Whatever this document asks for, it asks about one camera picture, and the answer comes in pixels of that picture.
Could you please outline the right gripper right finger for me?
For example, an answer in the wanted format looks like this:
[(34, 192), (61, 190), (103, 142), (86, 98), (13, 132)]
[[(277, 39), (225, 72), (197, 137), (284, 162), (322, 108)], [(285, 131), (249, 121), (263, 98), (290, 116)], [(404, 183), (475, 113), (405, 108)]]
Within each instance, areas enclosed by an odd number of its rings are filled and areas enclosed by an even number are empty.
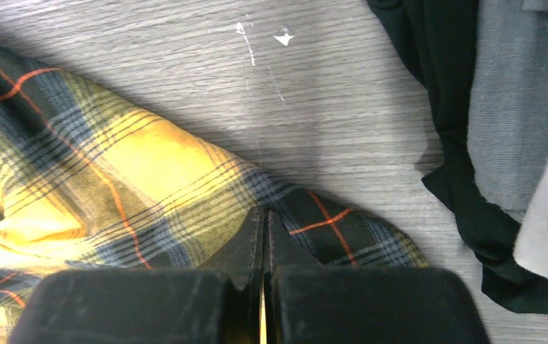
[(268, 343), (488, 343), (465, 283), (440, 268), (331, 266), (264, 221)]

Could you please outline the yellow plaid flannel shirt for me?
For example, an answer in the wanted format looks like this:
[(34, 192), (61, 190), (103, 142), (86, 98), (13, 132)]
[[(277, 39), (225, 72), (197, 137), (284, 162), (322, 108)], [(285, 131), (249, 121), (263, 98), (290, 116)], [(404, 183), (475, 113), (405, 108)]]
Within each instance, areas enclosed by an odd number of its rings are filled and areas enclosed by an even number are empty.
[(427, 266), (382, 220), (0, 45), (0, 343), (46, 276), (197, 267), (253, 207), (322, 264)]

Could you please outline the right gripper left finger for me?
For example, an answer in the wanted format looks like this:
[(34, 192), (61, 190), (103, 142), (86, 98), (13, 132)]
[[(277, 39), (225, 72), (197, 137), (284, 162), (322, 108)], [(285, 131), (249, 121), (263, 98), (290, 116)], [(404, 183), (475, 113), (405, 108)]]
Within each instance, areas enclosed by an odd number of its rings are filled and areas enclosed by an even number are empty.
[(33, 292), (11, 343), (259, 343), (265, 212), (195, 268), (59, 272)]

